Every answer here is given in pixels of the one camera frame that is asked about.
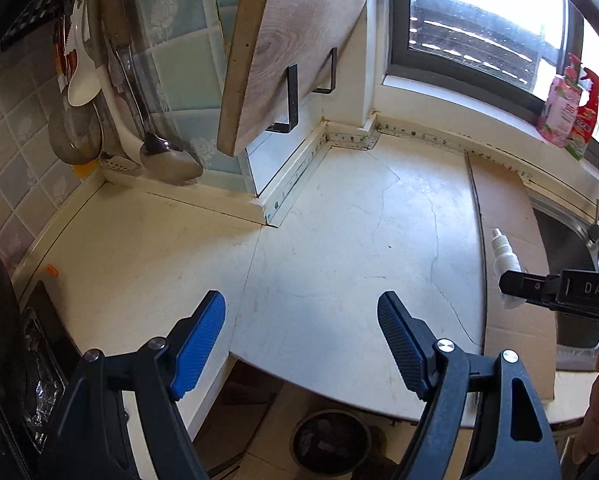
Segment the person's right hand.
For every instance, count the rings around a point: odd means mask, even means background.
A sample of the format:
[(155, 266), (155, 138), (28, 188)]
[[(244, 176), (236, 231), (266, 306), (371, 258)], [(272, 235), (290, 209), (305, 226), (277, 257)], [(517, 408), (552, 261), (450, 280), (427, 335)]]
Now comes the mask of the person's right hand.
[(598, 377), (591, 387), (589, 408), (572, 449), (572, 461), (576, 465), (584, 463), (589, 455), (599, 453), (599, 356), (595, 369)]

